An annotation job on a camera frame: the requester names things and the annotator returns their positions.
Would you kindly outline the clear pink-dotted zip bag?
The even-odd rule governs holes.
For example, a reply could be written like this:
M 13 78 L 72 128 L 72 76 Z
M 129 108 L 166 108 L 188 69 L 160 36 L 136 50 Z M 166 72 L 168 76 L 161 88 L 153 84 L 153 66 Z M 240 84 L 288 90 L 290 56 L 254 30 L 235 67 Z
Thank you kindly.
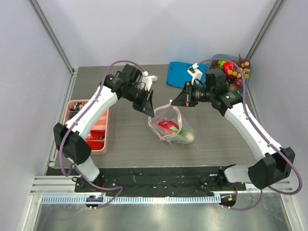
M 194 130 L 180 109 L 171 103 L 172 100 L 155 108 L 154 117 L 148 117 L 148 126 L 161 141 L 190 144 L 195 138 Z

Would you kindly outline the beige toy potato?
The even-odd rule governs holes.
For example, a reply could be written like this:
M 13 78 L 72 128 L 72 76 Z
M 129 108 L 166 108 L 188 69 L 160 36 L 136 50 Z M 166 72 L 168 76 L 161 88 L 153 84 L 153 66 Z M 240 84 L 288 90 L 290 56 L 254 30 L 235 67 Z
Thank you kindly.
M 180 138 L 184 143 L 192 143 L 194 141 L 194 134 L 189 131 L 182 130 L 180 132 Z

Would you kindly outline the pink toy dragon fruit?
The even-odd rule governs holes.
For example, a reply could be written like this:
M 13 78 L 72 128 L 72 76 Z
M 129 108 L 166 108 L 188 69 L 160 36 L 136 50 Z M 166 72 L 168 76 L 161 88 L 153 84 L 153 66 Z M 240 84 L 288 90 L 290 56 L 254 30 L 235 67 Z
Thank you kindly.
M 159 122 L 158 128 L 163 135 L 172 135 L 180 131 L 178 124 L 171 120 L 164 120 Z

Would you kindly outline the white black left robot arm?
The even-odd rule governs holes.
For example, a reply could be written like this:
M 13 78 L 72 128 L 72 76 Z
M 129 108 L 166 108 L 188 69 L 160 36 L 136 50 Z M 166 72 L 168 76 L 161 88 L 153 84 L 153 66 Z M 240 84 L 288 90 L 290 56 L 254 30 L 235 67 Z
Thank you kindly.
M 56 149 L 59 156 L 65 156 L 87 179 L 86 187 L 92 192 L 102 188 L 100 171 L 91 158 L 91 148 L 86 138 L 102 115 L 120 99 L 132 103 L 134 110 L 147 116 L 154 116 L 152 84 L 157 76 L 149 75 L 136 64 L 126 64 L 115 75 L 107 73 L 94 95 L 83 108 L 64 124 L 53 128 Z

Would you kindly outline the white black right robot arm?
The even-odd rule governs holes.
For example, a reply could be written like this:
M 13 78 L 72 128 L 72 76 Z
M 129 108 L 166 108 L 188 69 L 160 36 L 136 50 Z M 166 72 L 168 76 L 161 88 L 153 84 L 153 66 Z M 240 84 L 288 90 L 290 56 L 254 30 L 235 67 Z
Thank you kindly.
M 240 93 L 228 90 L 226 74 L 220 69 L 207 70 L 205 83 L 197 78 L 186 82 L 176 99 L 154 110 L 148 125 L 163 141 L 190 143 L 194 135 L 179 107 L 195 107 L 200 102 L 211 103 L 234 125 L 256 159 L 252 166 L 232 165 L 225 168 L 223 175 L 217 178 L 221 189 L 228 190 L 235 182 L 244 182 L 262 190 L 289 177 L 295 159 L 293 149 L 283 148 L 270 137 L 251 114 Z

